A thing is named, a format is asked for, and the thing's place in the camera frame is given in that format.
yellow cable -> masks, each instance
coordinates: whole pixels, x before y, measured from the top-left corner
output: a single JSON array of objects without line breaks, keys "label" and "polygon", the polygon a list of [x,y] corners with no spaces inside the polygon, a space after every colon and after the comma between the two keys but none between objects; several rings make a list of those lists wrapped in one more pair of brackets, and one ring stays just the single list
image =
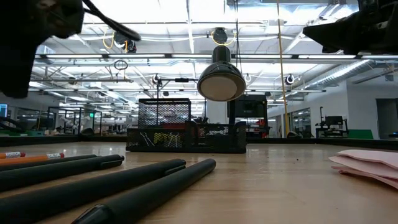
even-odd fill
[{"label": "yellow cable", "polygon": [[111,43],[111,46],[109,47],[108,45],[106,45],[106,43],[105,43],[105,35],[106,35],[106,31],[104,32],[104,38],[102,39],[102,43],[104,43],[104,46],[107,48],[107,49],[111,49],[112,47],[113,47],[113,41],[114,41],[114,31],[113,31],[113,34],[112,34],[112,43]]},{"label": "yellow cable", "polygon": [[279,16],[279,0],[276,1],[276,6],[278,10],[278,36],[279,36],[279,57],[280,57],[280,77],[282,79],[282,95],[284,96],[284,106],[285,106],[285,138],[287,133],[289,133],[289,120],[287,116],[287,105],[286,105],[286,94],[285,94],[285,83],[284,83],[284,65],[282,60],[282,34],[280,32],[280,16]]},{"label": "yellow cable", "polygon": [[227,43],[227,44],[219,44],[219,43],[217,43],[217,42],[214,40],[214,36],[213,36],[213,34],[214,34],[214,31],[213,31],[213,32],[211,32],[211,39],[213,40],[213,42],[214,42],[214,43],[216,43],[217,45],[222,45],[222,46],[227,46],[227,45],[229,45],[229,44],[232,44],[232,42],[234,42],[234,40],[235,40],[235,37],[236,37],[236,33],[234,33],[234,39],[233,39],[233,40],[231,40],[229,43]]}]

pink paper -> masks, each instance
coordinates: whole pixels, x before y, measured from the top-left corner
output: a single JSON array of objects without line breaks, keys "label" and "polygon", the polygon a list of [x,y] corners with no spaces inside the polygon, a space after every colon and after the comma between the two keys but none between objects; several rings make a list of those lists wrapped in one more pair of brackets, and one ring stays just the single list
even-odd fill
[{"label": "pink paper", "polygon": [[361,175],[364,177],[372,177],[376,180],[380,180],[381,182],[384,182],[384,183],[391,185],[391,186],[395,187],[396,189],[398,189],[398,180],[380,177],[378,175],[373,175],[373,174],[369,174],[366,172],[361,172],[361,171],[354,170],[354,169],[351,169],[351,168],[345,167],[345,166],[332,166],[331,168],[339,170],[340,174],[347,173],[347,174]]},{"label": "pink paper", "polygon": [[349,156],[355,159],[369,162],[381,162],[389,167],[398,169],[398,153],[367,151],[367,150],[344,150],[337,153],[342,156]]},{"label": "pink paper", "polygon": [[380,162],[360,161],[347,156],[333,156],[329,159],[333,162],[348,166],[352,169],[378,175],[380,177],[388,177],[398,180],[398,170],[395,170]]}]

wooden table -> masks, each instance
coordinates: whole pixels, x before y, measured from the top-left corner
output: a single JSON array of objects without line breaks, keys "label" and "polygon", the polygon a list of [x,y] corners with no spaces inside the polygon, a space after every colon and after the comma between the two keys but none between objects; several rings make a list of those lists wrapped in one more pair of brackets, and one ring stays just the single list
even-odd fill
[{"label": "wooden table", "polygon": [[[397,223],[398,191],[378,181],[332,170],[328,157],[348,147],[309,144],[251,144],[247,154],[172,154],[126,152],[118,142],[77,142],[0,147],[28,156],[64,152],[126,156],[121,167],[75,175],[0,193],[1,197],[90,178],[118,170],[181,158],[190,166],[217,161],[205,178],[160,207],[140,223]],[[40,223],[70,223],[87,208],[78,207]]]}]

orange pencil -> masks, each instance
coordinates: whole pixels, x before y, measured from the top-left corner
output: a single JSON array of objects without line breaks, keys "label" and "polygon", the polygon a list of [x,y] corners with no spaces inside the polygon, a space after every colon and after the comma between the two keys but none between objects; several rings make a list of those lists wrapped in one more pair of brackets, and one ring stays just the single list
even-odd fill
[{"label": "orange pencil", "polygon": [[25,153],[24,152],[0,153],[0,159],[10,159],[10,158],[18,158],[18,157],[25,157]]},{"label": "orange pencil", "polygon": [[59,159],[64,158],[65,155],[63,153],[54,153],[54,154],[47,154],[43,156],[28,156],[28,157],[20,157],[20,158],[13,158],[13,159],[1,159],[0,166],[3,165],[11,165],[11,164],[21,164],[26,162],[37,162],[37,161],[45,161],[47,159]]}]

lamp shade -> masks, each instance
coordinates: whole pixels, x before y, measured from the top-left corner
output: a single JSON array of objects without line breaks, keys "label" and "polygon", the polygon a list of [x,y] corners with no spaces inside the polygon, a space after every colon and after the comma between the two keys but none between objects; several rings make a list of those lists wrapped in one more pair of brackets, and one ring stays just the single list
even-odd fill
[{"label": "lamp shade", "polygon": [[245,89],[241,72],[230,61],[229,49],[218,46],[213,51],[213,63],[200,75],[198,91],[212,101],[231,101],[240,97]]}]

